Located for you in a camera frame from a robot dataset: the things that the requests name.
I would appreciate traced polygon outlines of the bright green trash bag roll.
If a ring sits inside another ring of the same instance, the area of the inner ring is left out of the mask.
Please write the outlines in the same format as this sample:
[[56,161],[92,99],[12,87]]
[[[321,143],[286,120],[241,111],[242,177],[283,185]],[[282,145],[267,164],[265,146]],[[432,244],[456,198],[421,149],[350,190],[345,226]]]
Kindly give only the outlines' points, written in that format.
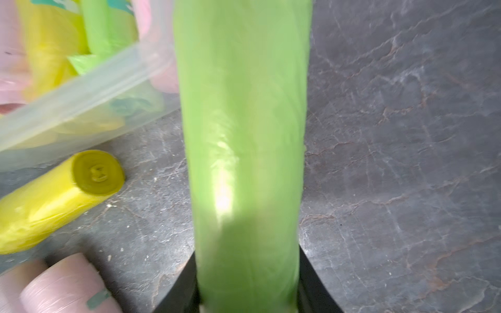
[[87,0],[80,2],[89,52],[69,57],[79,75],[138,41],[133,5],[130,1]]

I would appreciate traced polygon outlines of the yellow trash bag roll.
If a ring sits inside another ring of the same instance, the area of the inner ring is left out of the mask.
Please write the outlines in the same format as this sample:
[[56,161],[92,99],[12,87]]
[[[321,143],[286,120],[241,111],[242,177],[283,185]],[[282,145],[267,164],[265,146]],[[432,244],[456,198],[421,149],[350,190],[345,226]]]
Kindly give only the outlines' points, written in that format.
[[70,56],[88,52],[79,1],[16,2],[31,72],[26,91],[34,100],[78,76]]
[[1,254],[33,248],[120,191],[125,174],[111,154],[89,150],[1,198]]

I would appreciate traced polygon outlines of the pink trash bag roll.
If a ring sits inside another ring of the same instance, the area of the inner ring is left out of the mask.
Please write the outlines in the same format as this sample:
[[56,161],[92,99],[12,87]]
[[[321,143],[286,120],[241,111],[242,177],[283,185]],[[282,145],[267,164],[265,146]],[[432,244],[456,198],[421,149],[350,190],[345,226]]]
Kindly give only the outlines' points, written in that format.
[[20,294],[26,312],[121,312],[96,268],[82,253],[48,268]]
[[1,313],[25,313],[20,294],[48,266],[44,260],[30,260],[1,274]]
[[133,1],[132,4],[139,38],[143,42],[143,58],[147,61],[148,69],[155,72],[150,76],[150,82],[164,93],[178,93],[172,22],[174,2]]
[[31,83],[22,28],[14,1],[1,1],[1,115],[27,103],[24,91]]

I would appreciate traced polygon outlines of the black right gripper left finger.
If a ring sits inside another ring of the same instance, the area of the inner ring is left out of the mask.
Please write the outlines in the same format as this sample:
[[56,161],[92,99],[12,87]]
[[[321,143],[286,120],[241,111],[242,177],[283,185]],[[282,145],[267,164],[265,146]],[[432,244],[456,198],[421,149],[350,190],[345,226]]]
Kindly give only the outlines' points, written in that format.
[[197,283],[195,253],[192,253],[174,285],[153,313],[199,313],[200,294]]

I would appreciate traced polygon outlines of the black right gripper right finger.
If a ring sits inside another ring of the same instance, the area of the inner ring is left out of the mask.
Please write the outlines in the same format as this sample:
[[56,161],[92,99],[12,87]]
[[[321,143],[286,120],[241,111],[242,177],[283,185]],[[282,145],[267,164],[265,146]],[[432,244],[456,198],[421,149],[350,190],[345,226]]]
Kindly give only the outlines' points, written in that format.
[[297,311],[299,313],[344,313],[327,291],[301,247]]

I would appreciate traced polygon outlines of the light green trash bag roll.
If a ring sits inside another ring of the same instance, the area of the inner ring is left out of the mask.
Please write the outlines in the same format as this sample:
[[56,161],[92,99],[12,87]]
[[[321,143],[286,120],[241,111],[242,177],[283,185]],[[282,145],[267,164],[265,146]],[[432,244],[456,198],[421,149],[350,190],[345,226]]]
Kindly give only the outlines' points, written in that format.
[[177,1],[174,46],[206,312],[296,312],[311,1]]

